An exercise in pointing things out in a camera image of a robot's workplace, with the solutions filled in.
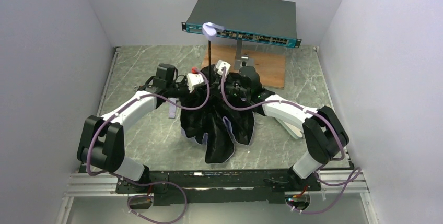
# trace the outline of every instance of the white connector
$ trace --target white connector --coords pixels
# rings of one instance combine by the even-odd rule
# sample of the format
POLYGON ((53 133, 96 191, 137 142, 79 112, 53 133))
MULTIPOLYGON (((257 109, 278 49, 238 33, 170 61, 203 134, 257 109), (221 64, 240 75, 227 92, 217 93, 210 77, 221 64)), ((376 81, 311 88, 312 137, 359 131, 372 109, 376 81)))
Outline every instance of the white connector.
POLYGON ((223 75, 223 67, 226 68, 226 74, 229 73, 229 69, 231 68, 231 65, 229 63, 227 63, 226 61, 222 61, 222 60, 218 60, 217 64, 215 65, 215 71, 217 71, 217 73, 219 75, 223 75))
POLYGON ((187 80, 188 80, 188 89, 189 92, 194 91, 194 89, 196 87, 199 87, 201 85, 203 85, 205 83, 205 80, 203 79, 203 76, 201 74, 192 74, 189 73, 186 76, 187 80))

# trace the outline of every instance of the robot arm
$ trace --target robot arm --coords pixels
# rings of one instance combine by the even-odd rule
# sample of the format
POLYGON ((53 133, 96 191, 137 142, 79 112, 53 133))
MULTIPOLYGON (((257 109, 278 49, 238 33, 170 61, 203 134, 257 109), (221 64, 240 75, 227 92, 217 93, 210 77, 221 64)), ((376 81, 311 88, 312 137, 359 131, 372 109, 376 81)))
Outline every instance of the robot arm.
POLYGON ((87 161, 92 139, 100 126, 107 122, 98 134, 104 137, 104 141, 95 140, 92 148, 91 165, 133 181, 150 182, 149 168, 125 156, 124 129, 128 130, 146 114, 158 108, 167 97, 184 96, 190 92, 191 88, 202 85, 204 82, 200 74, 189 74, 188 76, 193 77, 192 82, 184 79, 176 83, 174 80, 176 72, 178 71, 174 66, 160 64, 156 76, 151 77, 145 85, 139 86, 136 94, 127 102, 102 117, 94 115, 88 117, 81 134, 77 159, 82 162, 87 161))
POLYGON ((229 104, 225 93, 246 100, 250 104, 247 108, 254 112, 293 125, 304 134, 308 151, 289 170, 289 175, 295 179, 295 183, 301 184, 318 168, 331 161, 341 151, 339 143, 344 147, 349 142, 343 126, 330 107, 310 108, 283 99, 262 87, 260 76, 252 66, 240 68, 239 74, 233 75, 234 78, 226 83, 225 73, 228 72, 229 66, 219 61, 216 65, 217 73, 220 73, 221 68, 224 70, 224 74, 219 78, 223 88, 222 97, 228 106, 236 109, 229 104))

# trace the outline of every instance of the floor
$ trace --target floor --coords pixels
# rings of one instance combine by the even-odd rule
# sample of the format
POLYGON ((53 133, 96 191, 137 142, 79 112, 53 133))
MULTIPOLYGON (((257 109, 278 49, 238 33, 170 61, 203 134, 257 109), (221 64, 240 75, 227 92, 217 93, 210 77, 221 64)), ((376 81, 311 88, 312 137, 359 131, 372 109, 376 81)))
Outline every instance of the floor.
MULTIPOLYGON (((321 194, 310 194, 310 197, 311 204, 306 211, 316 211, 326 208, 335 199, 336 194, 328 194, 325 201, 322 200, 321 194)), ((134 214, 129 214, 126 201, 127 197, 76 197, 67 223, 150 223, 134 214)), ((179 216, 182 209, 183 204, 173 204, 164 207, 155 206, 138 212, 156 221, 171 221, 179 216)), ((291 212, 285 204, 267 202, 200 203, 189 204, 183 218, 176 223, 367 224, 368 219, 360 195, 346 193, 332 210, 320 215, 301 215, 291 212)))
MULTIPOLYGON (((281 46, 245 45, 256 51, 286 55, 284 89, 272 89, 285 99, 309 107, 331 106, 317 53, 312 46, 299 49, 281 46)), ((101 114, 110 112, 134 94, 155 74, 160 63, 175 65, 179 74, 199 67, 205 45, 151 45, 118 48, 101 114)), ((249 146, 236 145, 234 155, 223 164, 206 164, 206 146, 184 138, 180 133, 180 110, 168 118, 163 104, 125 132, 126 155, 151 170, 211 170, 289 168, 306 151, 304 139, 293 139, 274 118, 256 115, 254 137, 249 146)), ((329 168, 348 168, 347 160, 330 162, 329 168)))

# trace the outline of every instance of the cable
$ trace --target cable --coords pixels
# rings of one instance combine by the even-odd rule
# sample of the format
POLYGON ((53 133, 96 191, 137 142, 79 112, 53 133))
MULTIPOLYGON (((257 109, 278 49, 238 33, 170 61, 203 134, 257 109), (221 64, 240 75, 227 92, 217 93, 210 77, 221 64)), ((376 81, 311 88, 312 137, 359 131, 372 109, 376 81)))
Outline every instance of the cable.
POLYGON ((150 194, 151 192, 152 192, 152 185, 149 187, 147 194, 150 194))
MULTIPOLYGON (((225 67, 223 67, 222 68, 222 71, 223 71, 223 75, 222 75, 222 82, 221 82, 221 92, 222 92, 222 94, 221 94, 221 96, 223 97, 223 100, 225 101, 225 103, 228 105, 228 107, 230 107, 231 109, 233 109, 233 110, 236 110, 236 111, 246 111, 246 110, 251 110, 251 109, 253 109, 253 108, 256 108, 256 107, 259 107, 259 106, 261 106, 261 105, 264 105, 264 104, 268 104, 268 103, 284 103, 284 104, 289 104, 289 105, 292 105, 292 106, 294 106, 294 107, 296 107, 296 108, 298 108, 298 109, 300 109, 300 110, 304 110, 304 108, 302 107, 302 106, 300 106, 299 104, 297 104, 297 103, 294 103, 294 102, 292 102, 292 101, 288 101, 288 100, 267 100, 267 101, 262 101, 262 102, 259 102, 259 103, 257 103, 257 104, 255 104, 255 105, 251 105, 251 106, 249 106, 249 107, 245 107, 245 108, 237 108, 237 107, 235 107, 235 106, 233 106, 233 105, 231 105, 230 103, 229 103, 229 101, 228 101, 228 99, 226 98, 226 94, 225 94, 225 77, 226 77, 226 68, 225 67)), ((345 151, 343 150, 343 145, 342 145, 342 143, 340 142, 340 139, 339 139, 339 136, 337 135, 337 132, 335 131, 335 129, 332 127, 332 125, 331 125, 331 123, 329 123, 329 121, 327 121, 323 116, 321 116, 320 114, 317 114, 317 113, 315 113, 315 112, 312 112, 312 111, 310 111, 310 110, 306 110, 306 112, 307 113, 309 113, 309 114, 311 114, 311 115, 314 115, 315 117, 317 117, 317 118, 319 118, 319 119, 321 119, 325 124, 326 124, 326 126, 329 128, 329 130, 331 131, 331 133, 332 133, 332 135, 334 136, 334 139, 335 139, 335 141, 337 142, 337 145, 339 146, 339 149, 340 149, 340 153, 341 153, 341 156, 340 156, 340 158, 332 158, 332 160, 343 160, 344 158, 345 158, 345 151)))
MULTIPOLYGON (((361 168, 356 168, 356 169, 354 169, 354 170, 349 174, 349 177, 347 178, 347 181, 349 181, 349 180, 351 179, 352 175, 353 175, 355 172, 357 172, 356 176, 358 176, 358 175, 361 174, 362 169, 361 169, 361 168)), ((323 209, 323 210, 320 210, 320 211, 300 211, 300 210, 298 210, 298 209, 295 209, 294 207, 291 207, 288 203, 286 203, 286 205, 291 209, 291 211, 296 210, 296 211, 299 212, 300 214, 305 214, 305 215, 322 214, 322 213, 328 211, 329 209, 331 209, 331 208, 332 208, 332 207, 333 207, 333 206, 339 201, 339 199, 342 197, 343 192, 345 191, 345 189, 346 189, 348 183, 345 183, 345 184, 344 184, 342 190, 341 190, 340 193, 337 195, 337 197, 335 198, 335 200, 334 200, 334 201, 333 201, 328 207, 326 207, 326 208, 323 209)))
POLYGON ((293 197, 293 198, 299 198, 299 197, 301 197, 301 196, 306 192, 307 189, 308 189, 308 186, 305 186, 305 188, 303 188, 303 191, 301 191, 301 193, 296 194, 296 195, 293 195, 292 197, 293 197))

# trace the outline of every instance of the black pole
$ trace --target black pole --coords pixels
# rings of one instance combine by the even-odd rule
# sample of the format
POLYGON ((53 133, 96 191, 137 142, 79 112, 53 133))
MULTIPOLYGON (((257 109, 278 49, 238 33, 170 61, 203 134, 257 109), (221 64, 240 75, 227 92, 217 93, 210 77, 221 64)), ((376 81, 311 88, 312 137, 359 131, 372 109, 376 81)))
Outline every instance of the black pole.
POLYGON ((212 72, 212 68, 211 68, 211 41, 210 40, 208 40, 208 63, 209 63, 208 83, 209 83, 209 85, 211 85, 211 72, 212 72))

